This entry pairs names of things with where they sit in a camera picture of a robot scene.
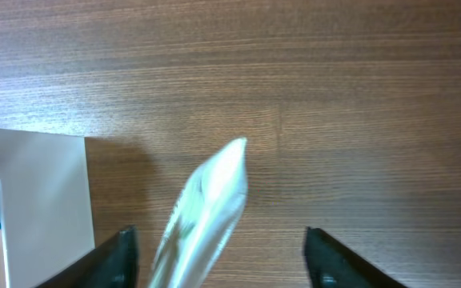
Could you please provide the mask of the white lotion tube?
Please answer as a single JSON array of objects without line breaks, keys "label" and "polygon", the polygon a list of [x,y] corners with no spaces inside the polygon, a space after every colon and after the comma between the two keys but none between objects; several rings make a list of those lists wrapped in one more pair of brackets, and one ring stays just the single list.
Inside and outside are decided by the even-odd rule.
[{"label": "white lotion tube", "polygon": [[247,139],[236,138],[187,179],[162,235],[148,287],[200,287],[247,203]]}]

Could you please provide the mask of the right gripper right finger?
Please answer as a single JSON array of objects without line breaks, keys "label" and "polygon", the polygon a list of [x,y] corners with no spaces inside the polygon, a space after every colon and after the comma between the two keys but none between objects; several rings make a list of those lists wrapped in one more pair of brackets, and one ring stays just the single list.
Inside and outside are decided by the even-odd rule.
[{"label": "right gripper right finger", "polygon": [[406,288],[321,228],[307,227],[303,256],[313,288]]}]

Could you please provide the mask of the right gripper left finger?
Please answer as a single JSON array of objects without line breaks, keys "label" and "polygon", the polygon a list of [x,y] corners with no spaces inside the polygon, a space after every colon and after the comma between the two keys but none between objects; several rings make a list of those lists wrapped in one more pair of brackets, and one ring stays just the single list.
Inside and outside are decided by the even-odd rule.
[{"label": "right gripper left finger", "polygon": [[38,288],[135,288],[137,236],[135,226],[127,226]]}]

